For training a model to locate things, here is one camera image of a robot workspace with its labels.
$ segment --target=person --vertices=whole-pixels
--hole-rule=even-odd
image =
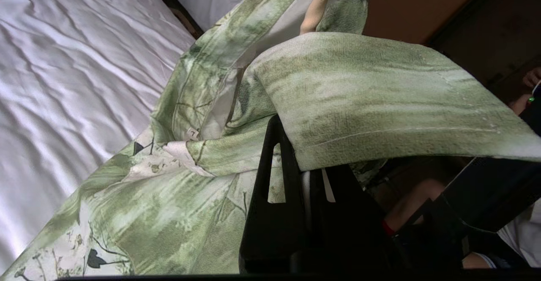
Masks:
[[[541,67],[529,71],[522,82],[530,88],[540,85]],[[516,115],[524,111],[533,94],[524,94],[509,107]],[[392,208],[384,219],[384,228],[388,234],[398,231],[410,217],[425,203],[436,200],[445,190],[445,186],[434,179],[419,183]],[[415,223],[422,223],[420,217]],[[522,267],[527,263],[531,267],[541,267],[541,199],[498,231],[498,237],[483,238],[488,250],[498,252],[472,252],[462,260],[464,269],[511,268]]]

